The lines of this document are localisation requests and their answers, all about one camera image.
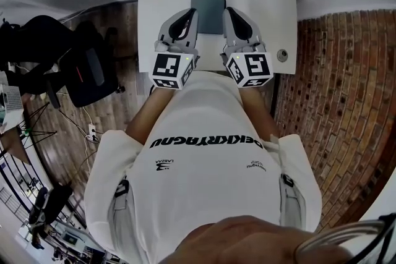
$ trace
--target shirt sleeve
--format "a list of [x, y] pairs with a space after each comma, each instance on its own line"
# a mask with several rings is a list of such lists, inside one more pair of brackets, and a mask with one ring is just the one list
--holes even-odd
[[286, 154], [283, 169], [296, 184], [306, 205], [306, 231], [314, 232], [321, 220], [322, 194], [315, 180], [311, 165], [299, 135], [292, 134], [279, 139], [281, 151]]
[[99, 144], [85, 188], [85, 216], [91, 235], [109, 251], [115, 249], [108, 222], [109, 208], [119, 182], [142, 148], [142, 144], [121, 130], [107, 131]]

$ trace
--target gray notebook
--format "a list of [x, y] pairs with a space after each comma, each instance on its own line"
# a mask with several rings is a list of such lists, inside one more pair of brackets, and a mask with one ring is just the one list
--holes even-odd
[[225, 0], [191, 0], [191, 7], [198, 10], [198, 33], [223, 34]]

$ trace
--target forearm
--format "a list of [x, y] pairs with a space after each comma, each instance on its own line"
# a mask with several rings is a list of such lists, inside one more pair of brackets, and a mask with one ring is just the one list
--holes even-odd
[[242, 98], [243, 109], [259, 137], [269, 141], [271, 134], [279, 137], [279, 129], [271, 117], [261, 93], [256, 88], [241, 88], [239, 94]]
[[154, 124], [173, 94], [173, 89], [156, 88], [136, 116], [128, 123], [125, 133], [139, 143], [145, 144]]

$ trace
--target black and white marker cube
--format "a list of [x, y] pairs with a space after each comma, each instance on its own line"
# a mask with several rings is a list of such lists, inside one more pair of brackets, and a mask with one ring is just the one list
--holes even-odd
[[195, 67], [193, 54], [155, 52], [148, 77], [156, 87], [182, 89]]
[[239, 88], [263, 86], [273, 77], [270, 53], [232, 53], [226, 67]]

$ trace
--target black buckle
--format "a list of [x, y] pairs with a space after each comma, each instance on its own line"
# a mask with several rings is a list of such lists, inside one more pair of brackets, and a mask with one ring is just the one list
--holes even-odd
[[295, 182], [286, 174], [282, 174], [282, 179], [287, 186], [293, 187], [295, 185]]
[[128, 194], [129, 192], [129, 182], [126, 179], [123, 179], [121, 182], [119, 182], [117, 191], [114, 194], [114, 197], [119, 197], [124, 194]]

